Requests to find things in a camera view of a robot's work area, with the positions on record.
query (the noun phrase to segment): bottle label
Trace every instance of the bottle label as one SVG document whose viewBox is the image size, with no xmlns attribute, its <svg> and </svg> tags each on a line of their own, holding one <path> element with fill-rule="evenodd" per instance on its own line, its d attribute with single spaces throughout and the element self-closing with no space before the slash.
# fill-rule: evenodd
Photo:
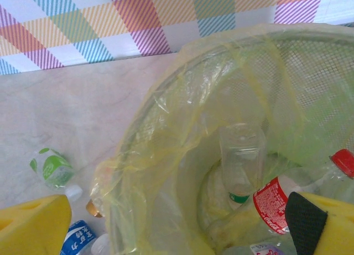
<svg viewBox="0 0 354 255">
<path fill-rule="evenodd" d="M 254 255 L 284 255 L 284 252 L 271 244 L 256 244 L 250 246 Z"/>
<path fill-rule="evenodd" d="M 95 238 L 95 233 L 83 220 L 77 221 L 69 227 L 60 255 L 76 255 Z"/>
<path fill-rule="evenodd" d="M 36 173 L 43 176 L 49 184 L 63 186 L 72 177 L 72 166 L 69 162 L 57 151 L 50 148 L 40 150 L 35 158 L 29 163 L 30 167 Z M 53 175 L 58 168 L 70 169 L 69 171 L 61 171 L 60 175 Z"/>
<path fill-rule="evenodd" d="M 247 201 L 247 199 L 249 198 L 249 195 L 237 196 L 233 193 L 229 193 L 228 196 L 230 197 L 231 200 L 233 200 L 234 202 L 236 202 L 238 204 L 244 204 Z"/>
<path fill-rule="evenodd" d="M 278 178 L 273 179 L 254 193 L 253 202 L 263 221 L 272 230 L 281 235 L 289 232 L 285 220 L 285 206 L 288 197 L 280 187 Z"/>
</svg>

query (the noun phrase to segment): mesh trash bin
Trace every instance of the mesh trash bin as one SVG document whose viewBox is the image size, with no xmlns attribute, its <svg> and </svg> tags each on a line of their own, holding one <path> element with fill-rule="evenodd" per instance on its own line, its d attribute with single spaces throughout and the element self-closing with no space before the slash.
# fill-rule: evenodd
<svg viewBox="0 0 354 255">
<path fill-rule="evenodd" d="M 220 159 L 218 127 L 258 124 L 268 152 L 313 167 L 353 149 L 353 93 L 350 28 L 258 25 L 188 44 L 150 90 L 116 156 L 96 170 L 92 198 L 113 251 L 213 254 L 197 195 Z M 283 170 L 277 164 L 264 179 Z"/>
</svg>

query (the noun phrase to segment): white bottle cap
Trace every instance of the white bottle cap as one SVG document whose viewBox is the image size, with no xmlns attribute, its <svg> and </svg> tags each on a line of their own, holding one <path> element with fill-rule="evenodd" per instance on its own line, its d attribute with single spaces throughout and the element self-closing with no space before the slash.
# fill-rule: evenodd
<svg viewBox="0 0 354 255">
<path fill-rule="evenodd" d="M 107 233 L 100 236 L 91 247 L 93 255 L 109 255 L 110 254 L 110 237 Z"/>
<path fill-rule="evenodd" d="M 78 186 L 76 184 L 66 186 L 64 191 L 65 191 L 66 197 L 69 199 L 69 202 L 76 201 L 82 195 L 82 188 L 80 188 L 80 186 Z"/>
</svg>

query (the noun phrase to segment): trash bin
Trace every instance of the trash bin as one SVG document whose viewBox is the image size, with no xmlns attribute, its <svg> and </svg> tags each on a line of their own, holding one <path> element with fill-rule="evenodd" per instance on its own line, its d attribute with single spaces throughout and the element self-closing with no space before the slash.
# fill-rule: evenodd
<svg viewBox="0 0 354 255">
<path fill-rule="evenodd" d="M 116 156 L 96 170 L 92 198 L 113 251 L 214 253 L 197 222 L 197 201 L 220 160 L 218 127 L 258 124 L 269 153 L 309 168 L 343 147 L 353 150 L 353 121 L 350 28 L 258 25 L 188 44 L 151 89 Z M 264 180 L 283 170 L 277 164 Z"/>
</svg>

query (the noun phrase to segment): checkered wallpaper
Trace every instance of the checkered wallpaper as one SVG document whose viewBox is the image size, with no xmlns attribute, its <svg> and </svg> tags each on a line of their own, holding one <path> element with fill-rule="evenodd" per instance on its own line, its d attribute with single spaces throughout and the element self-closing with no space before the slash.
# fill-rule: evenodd
<svg viewBox="0 0 354 255">
<path fill-rule="evenodd" d="M 0 0 L 0 74 L 178 51 L 257 23 L 354 22 L 354 0 Z"/>
</svg>

